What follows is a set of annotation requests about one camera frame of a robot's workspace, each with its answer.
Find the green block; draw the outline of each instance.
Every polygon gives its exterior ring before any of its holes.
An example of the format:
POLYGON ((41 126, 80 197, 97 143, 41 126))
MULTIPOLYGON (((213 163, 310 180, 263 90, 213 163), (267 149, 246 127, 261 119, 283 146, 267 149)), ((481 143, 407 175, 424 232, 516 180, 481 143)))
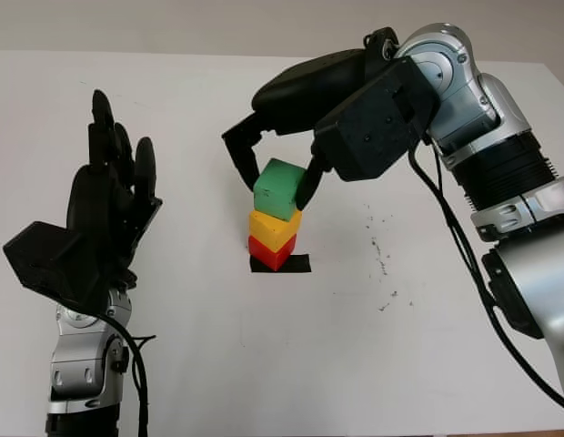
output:
POLYGON ((302 167, 270 159, 254 184, 254 209, 290 221, 297 208, 297 188, 304 173, 302 167))

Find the black tape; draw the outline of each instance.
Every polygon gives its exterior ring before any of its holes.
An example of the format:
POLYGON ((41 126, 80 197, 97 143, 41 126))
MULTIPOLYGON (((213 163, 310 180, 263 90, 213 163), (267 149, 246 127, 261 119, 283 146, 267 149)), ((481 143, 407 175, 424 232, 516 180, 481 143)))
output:
POLYGON ((257 258, 249 257, 249 267, 252 273, 310 273, 310 257, 304 255, 290 255, 287 261, 278 269, 273 271, 257 258))

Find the cube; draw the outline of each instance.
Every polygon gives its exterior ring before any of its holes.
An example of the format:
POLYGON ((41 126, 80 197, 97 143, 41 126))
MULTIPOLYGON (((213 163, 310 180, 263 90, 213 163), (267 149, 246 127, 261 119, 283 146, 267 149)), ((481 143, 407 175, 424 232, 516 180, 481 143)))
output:
POLYGON ((254 210, 249 215, 249 234, 271 251, 278 252, 296 235, 301 219, 302 212, 297 209, 294 210, 290 221, 254 210))
POLYGON ((273 252, 250 235, 247 241, 247 248, 249 249, 249 253, 252 257, 259 259, 273 271, 277 271, 286 262, 294 250, 296 243, 297 235, 294 234, 294 236, 289 239, 278 252, 273 252))
POLYGON ((295 209, 301 167, 279 159, 270 159, 254 184, 254 209, 284 221, 290 221, 295 209))

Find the white table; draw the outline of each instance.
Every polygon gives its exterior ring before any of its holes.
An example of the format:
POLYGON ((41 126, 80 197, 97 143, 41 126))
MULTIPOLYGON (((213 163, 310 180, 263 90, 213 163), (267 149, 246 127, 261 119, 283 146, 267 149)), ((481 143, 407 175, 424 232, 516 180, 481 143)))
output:
MULTIPOLYGON (((297 241, 313 273, 249 272, 252 198, 220 134, 249 113, 259 86, 298 60, 0 52, 0 248, 33 220, 65 224, 99 87, 134 143, 153 138, 165 201, 133 264, 129 324, 134 335, 158 334, 145 349, 150 435, 564 428, 564 412, 496 339, 405 159, 381 180, 324 177, 297 241)), ((542 65, 479 67, 505 81, 564 174, 564 87, 542 65)), ((268 136, 259 160, 306 165, 310 137, 268 136)), ((427 150, 423 158, 433 169, 427 150)), ((462 191, 445 180, 484 253, 462 191)), ((19 285, 0 250, 0 435, 43 435, 54 309, 19 285)), ((558 386, 545 344, 512 337, 558 386)), ((134 436, 136 392, 129 379, 125 388, 121 435, 134 436)))

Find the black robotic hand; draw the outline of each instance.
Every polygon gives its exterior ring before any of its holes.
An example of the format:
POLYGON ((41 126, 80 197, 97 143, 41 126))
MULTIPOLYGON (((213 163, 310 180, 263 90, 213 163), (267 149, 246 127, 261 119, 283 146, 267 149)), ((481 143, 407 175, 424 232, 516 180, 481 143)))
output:
POLYGON ((222 137, 250 190, 259 176, 252 147, 261 132, 314 131, 312 159, 297 189, 302 210, 332 168, 345 181, 378 178, 425 136, 439 99, 407 57, 393 59, 390 27, 364 39, 365 48, 292 66, 262 86, 254 113, 222 137))
POLYGON ((102 91, 94 92, 92 114, 90 163, 76 173, 66 228, 35 222, 4 246, 24 287, 88 314, 106 307, 111 286, 135 286, 128 266, 162 204, 150 138, 138 142, 133 159, 102 91))

